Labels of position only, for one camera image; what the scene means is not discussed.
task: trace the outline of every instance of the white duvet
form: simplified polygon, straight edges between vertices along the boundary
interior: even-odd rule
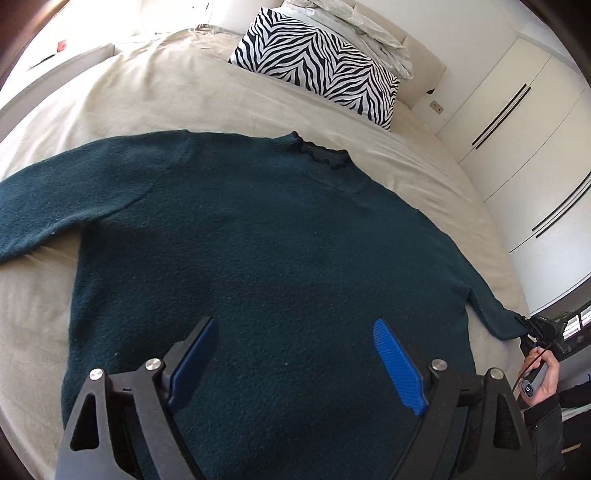
[[[472,185],[439,140],[397,102],[392,131],[306,90],[227,63],[239,37],[182,31],[84,72],[0,144],[0,180],[99,138],[189,129],[305,140],[349,151],[374,180],[450,235],[506,308],[527,305],[509,256]],[[79,235],[0,265],[0,425],[29,471],[52,479],[62,434],[60,387]],[[416,320],[420,328],[421,319]],[[513,381],[518,340],[500,342],[470,315],[476,369]]]

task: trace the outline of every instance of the sweater sleeve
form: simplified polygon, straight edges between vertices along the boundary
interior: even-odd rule
[[[179,161],[187,131],[98,140],[0,183],[0,263],[145,195]]]

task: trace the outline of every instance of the zebra print pillow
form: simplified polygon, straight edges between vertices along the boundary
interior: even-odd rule
[[[261,8],[230,63],[275,77],[390,128],[400,80],[341,38]]]

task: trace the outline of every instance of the electrical outlet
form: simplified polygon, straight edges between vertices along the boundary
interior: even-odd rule
[[[438,115],[441,115],[441,112],[443,112],[443,107],[441,105],[439,105],[435,100],[433,100],[429,106],[435,110],[437,112]]]

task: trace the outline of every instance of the human hand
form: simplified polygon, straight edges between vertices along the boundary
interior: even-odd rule
[[[544,352],[544,349],[540,346],[532,348],[529,355],[525,357],[523,362],[523,366],[519,371],[521,375],[524,372],[524,369],[537,357],[539,354]],[[544,376],[544,380],[542,381],[541,385],[535,391],[533,397],[528,397],[523,390],[521,389],[521,380],[519,381],[519,391],[521,392],[521,398],[527,403],[530,407],[537,405],[538,403],[543,402],[547,398],[550,398],[552,395],[556,393],[558,389],[558,375],[560,373],[560,363],[556,360],[556,357],[550,350],[546,350],[542,353],[542,356],[538,358],[530,367],[526,370],[524,376],[526,376],[532,370],[538,368],[542,362],[545,362],[548,365],[548,370],[546,371],[546,375]]]

